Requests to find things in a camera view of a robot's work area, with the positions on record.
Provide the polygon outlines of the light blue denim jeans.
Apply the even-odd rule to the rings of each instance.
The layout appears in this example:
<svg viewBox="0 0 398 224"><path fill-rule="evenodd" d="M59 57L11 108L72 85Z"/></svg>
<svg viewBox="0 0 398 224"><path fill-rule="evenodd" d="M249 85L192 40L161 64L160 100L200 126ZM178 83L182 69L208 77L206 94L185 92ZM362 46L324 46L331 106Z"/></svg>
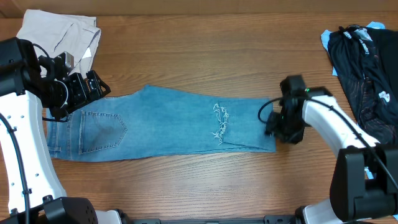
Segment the light blue denim jeans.
<svg viewBox="0 0 398 224"><path fill-rule="evenodd" d="M223 98L147 85L126 96L94 101L47 123L57 159L106 162L224 152L275 152L259 111L265 98Z"/></svg>

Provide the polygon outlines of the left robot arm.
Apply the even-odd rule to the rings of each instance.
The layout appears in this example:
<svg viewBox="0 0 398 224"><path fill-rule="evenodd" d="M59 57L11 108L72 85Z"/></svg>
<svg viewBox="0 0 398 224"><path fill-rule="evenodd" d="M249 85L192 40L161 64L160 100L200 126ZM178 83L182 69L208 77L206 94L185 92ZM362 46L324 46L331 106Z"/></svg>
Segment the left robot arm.
<svg viewBox="0 0 398 224"><path fill-rule="evenodd" d="M73 72L68 52L36 55L38 45L13 37L1 42L1 150L9 184L7 223L127 223L119 210L96 210L68 197L53 168L43 110L66 122L70 113L111 90L94 71Z"/></svg>

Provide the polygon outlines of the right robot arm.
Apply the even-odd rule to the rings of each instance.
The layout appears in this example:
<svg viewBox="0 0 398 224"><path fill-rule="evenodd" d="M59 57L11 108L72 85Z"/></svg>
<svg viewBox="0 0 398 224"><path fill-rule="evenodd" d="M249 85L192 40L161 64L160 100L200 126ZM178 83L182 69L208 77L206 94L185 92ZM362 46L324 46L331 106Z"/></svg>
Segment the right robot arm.
<svg viewBox="0 0 398 224"><path fill-rule="evenodd" d="M289 223L368 223L397 215L397 147L364 132L325 87L307 88L301 75L286 77L280 89L281 111L270 113L265 133L297 144L312 127L336 156L329 198L296 209Z"/></svg>

